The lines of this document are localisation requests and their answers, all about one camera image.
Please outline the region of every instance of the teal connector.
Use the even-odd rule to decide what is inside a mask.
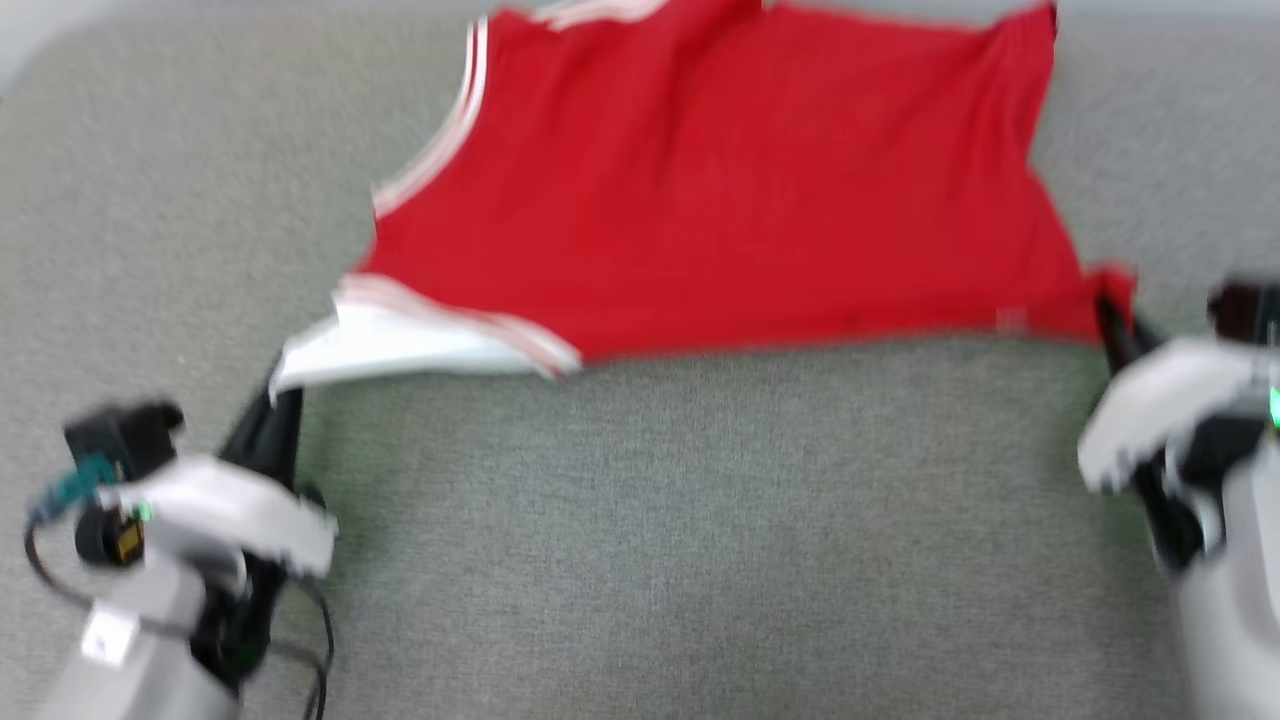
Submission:
[[[52,523],[68,509],[93,500],[99,486],[115,484],[115,468],[101,455],[90,455],[76,470],[32,503],[27,519],[35,525]]]

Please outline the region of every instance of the red fabric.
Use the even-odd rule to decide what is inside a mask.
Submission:
[[[988,28],[759,0],[637,22],[489,20],[452,161],[378,218],[357,273],[506,313],[585,361],[942,331],[1096,341],[1028,164],[1055,9]]]

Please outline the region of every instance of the garment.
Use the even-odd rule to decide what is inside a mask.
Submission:
[[[1029,167],[1056,31],[1051,5],[986,28],[759,0],[503,9],[472,26],[436,137],[375,190],[338,319],[285,365],[1096,341],[1097,299],[1128,310],[1134,281],[1080,268]]]

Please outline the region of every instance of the robotic arm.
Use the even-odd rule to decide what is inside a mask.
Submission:
[[[1100,307],[1114,378],[1079,442],[1094,492],[1142,501],[1199,717],[1280,719],[1280,284],[1231,282],[1216,338]]]
[[[317,492],[294,488],[301,413],[302,391],[274,405],[264,392],[216,457],[177,456],[169,433],[182,415],[166,404],[109,407],[68,428],[77,473],[32,509],[27,555],[90,618],[40,720],[232,720],[271,651],[315,666],[306,717],[323,716],[333,632],[310,583],[328,573],[338,528]],[[35,552],[36,528],[79,501],[91,502],[81,557],[125,568],[102,598],[61,585]],[[324,660],[271,642],[289,580],[324,610]]]

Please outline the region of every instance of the gray fabric surface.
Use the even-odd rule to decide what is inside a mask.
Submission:
[[[165,391],[184,447],[214,447],[326,314],[370,182],[452,102],[461,28],[131,23],[63,41],[0,105],[19,717],[81,624],[17,552],[60,423]],[[1082,254],[1132,261],[1170,328],[1280,260],[1277,29],[1064,13],[1038,163]],[[342,523],[329,717],[1184,717],[1140,514],[1074,469],[1102,380],[1089,348],[970,337],[316,391],[301,464]],[[102,582],[69,527],[42,547]],[[323,637],[296,597],[276,628]],[[307,683],[273,660],[246,717],[297,716]]]

